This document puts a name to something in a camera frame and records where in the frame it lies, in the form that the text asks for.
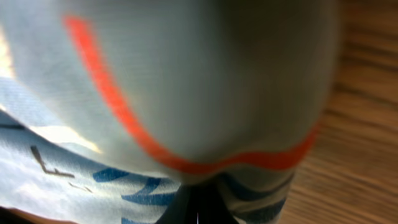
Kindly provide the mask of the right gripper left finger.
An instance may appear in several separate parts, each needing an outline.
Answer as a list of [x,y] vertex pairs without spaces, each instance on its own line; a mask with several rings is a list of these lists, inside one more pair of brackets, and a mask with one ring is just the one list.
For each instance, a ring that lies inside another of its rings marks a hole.
[[156,224],[197,224],[196,192],[194,186],[180,187]]

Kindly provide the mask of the light blue t-shirt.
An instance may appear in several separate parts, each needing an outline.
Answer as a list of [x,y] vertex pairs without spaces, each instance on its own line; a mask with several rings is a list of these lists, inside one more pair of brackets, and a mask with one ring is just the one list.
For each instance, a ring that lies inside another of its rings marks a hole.
[[1,206],[156,223],[215,185],[238,223],[277,223],[313,145],[338,3],[1,2]]

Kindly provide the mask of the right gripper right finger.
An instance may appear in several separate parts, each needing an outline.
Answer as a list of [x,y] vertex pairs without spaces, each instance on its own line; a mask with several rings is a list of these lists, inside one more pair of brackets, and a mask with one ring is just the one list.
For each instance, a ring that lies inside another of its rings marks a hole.
[[238,224],[215,185],[199,188],[198,224]]

